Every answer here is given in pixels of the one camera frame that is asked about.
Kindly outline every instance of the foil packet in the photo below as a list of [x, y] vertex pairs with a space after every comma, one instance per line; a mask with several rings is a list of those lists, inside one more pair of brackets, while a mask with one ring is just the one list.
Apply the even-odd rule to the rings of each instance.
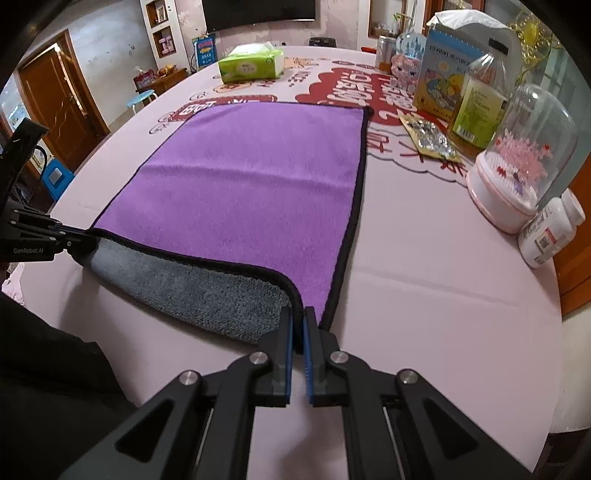
[[400, 115], [400, 121], [421, 155], [455, 163], [463, 162], [460, 154], [435, 123], [413, 115]]

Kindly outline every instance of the table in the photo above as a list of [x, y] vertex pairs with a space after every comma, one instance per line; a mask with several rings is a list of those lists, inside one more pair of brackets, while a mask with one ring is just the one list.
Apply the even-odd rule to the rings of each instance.
[[[165, 92], [105, 142], [52, 215], [90, 226], [182, 121], [212, 104], [297, 98], [372, 106], [362, 213], [332, 331], [375, 369], [416, 369], [533, 469], [560, 380], [553, 264], [527, 267], [515, 238], [472, 204], [465, 166], [418, 156], [398, 120], [413, 110], [410, 98], [373, 70], [373, 55], [323, 47], [285, 54], [277, 81], [225, 86], [213, 65]], [[185, 369], [224, 369], [250, 351], [118, 294], [65, 253], [28, 264], [22, 289], [46, 322], [98, 342], [136, 404]], [[257, 410], [249, 478], [346, 478], [340, 412], [310, 408], [303, 378], [297, 361], [291, 405]]]
[[[163, 77], [156, 78], [152, 83], [149, 85], [145, 85], [141, 88], [138, 88], [136, 92], [142, 93], [146, 90], [153, 90], [156, 92], [156, 95], [160, 96], [166, 90], [170, 90], [176, 84], [182, 82], [185, 78], [187, 78], [189, 74], [187, 73], [187, 69], [174, 69], [168, 75]], [[149, 102], [146, 100], [144, 101], [144, 106], [147, 106]]]

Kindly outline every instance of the silver screw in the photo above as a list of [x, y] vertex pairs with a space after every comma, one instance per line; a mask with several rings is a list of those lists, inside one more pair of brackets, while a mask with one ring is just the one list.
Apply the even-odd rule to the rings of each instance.
[[414, 370], [402, 370], [398, 376], [405, 385], [417, 383], [418, 381], [418, 374]]
[[266, 364], [269, 356], [265, 352], [253, 352], [248, 356], [248, 359], [254, 365]]
[[345, 364], [349, 361], [349, 354], [347, 352], [337, 350], [336, 352], [332, 352], [329, 358], [336, 364]]
[[178, 379], [183, 385], [193, 385], [198, 378], [199, 375], [197, 374], [197, 372], [194, 372], [193, 370], [187, 370], [181, 373], [178, 377]]

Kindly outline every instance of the pink base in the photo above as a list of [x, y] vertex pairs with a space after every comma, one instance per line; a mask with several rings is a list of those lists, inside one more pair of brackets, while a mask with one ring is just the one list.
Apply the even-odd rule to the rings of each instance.
[[466, 175], [466, 185], [470, 198], [484, 217], [502, 232], [516, 235], [531, 220], [535, 211], [527, 214], [516, 209], [491, 188], [490, 182], [480, 176], [480, 169], [475, 164]]

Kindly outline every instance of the green tissue pack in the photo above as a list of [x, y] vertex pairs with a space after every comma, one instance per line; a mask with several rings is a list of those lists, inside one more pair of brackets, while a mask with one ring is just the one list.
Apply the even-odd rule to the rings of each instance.
[[238, 45], [218, 62], [224, 83], [276, 79], [283, 72], [284, 56], [271, 43]]

